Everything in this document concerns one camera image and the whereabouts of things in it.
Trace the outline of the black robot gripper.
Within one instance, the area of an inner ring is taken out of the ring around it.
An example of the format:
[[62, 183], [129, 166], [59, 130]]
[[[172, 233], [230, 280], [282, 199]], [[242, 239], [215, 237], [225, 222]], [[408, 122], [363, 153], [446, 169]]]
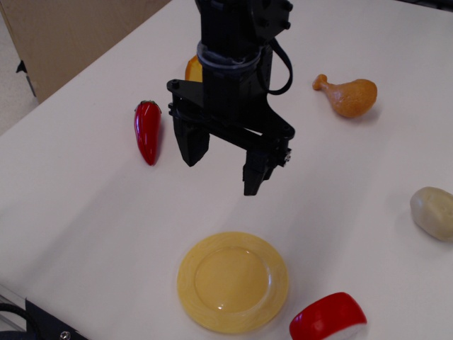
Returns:
[[173, 79], [170, 114], [183, 161], [194, 166], [212, 135], [246, 150], [243, 194], [255, 196], [276, 166], [290, 158], [294, 128], [268, 103], [273, 55], [262, 52], [239, 63], [201, 58], [202, 82]]

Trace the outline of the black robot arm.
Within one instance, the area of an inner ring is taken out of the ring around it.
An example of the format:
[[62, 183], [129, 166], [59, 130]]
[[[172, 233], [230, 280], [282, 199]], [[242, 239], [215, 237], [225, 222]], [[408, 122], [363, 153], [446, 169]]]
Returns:
[[202, 81], [171, 80], [169, 106], [184, 162], [193, 166], [216, 136], [246, 151], [244, 193], [254, 196], [290, 158], [294, 128], [268, 103], [276, 37], [290, 28], [288, 1], [199, 1]]

